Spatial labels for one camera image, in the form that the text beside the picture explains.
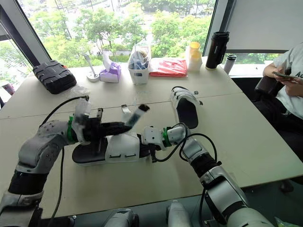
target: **green ring joint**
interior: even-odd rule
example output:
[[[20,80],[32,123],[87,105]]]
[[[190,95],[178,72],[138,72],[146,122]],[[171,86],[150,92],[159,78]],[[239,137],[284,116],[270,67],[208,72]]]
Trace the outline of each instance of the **green ring joint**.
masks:
[[[163,128],[163,137],[164,137],[164,146],[165,147],[170,147],[171,143],[169,142],[169,136],[167,134],[167,128]]]
[[[67,138],[70,142],[75,142],[71,135],[71,123],[73,120],[73,116],[70,116],[70,120],[68,121],[68,128],[67,128]]]

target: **smartphone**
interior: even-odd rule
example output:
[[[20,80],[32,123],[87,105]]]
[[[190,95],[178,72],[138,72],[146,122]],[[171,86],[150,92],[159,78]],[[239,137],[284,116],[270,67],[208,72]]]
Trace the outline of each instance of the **smartphone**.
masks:
[[[277,76],[280,76],[280,77],[284,77],[286,79],[293,79],[293,78],[296,78],[295,76],[290,76],[290,75],[285,75],[283,73],[280,73],[280,72],[276,72],[276,71],[273,71],[273,74],[277,75]]]

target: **black case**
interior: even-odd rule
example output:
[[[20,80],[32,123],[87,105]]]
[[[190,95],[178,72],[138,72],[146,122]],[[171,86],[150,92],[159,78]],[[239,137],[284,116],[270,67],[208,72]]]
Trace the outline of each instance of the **black case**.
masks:
[[[77,84],[74,75],[55,60],[35,66],[33,72],[44,87],[52,94],[58,94]]]

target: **purple tissue box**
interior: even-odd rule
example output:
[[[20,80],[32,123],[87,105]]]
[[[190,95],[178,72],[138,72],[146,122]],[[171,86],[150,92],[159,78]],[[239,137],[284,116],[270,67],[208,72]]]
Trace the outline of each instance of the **purple tissue box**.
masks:
[[[109,71],[104,69],[99,73],[99,76],[101,81],[118,83],[121,76],[121,66],[116,62],[112,62]]]

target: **black pants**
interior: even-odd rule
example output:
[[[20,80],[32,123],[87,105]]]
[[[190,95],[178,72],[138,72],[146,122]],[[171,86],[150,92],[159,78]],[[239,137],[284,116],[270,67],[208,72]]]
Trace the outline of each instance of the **black pants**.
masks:
[[[254,105],[303,162],[303,120],[293,114],[283,115],[286,108],[275,97],[263,97]]]

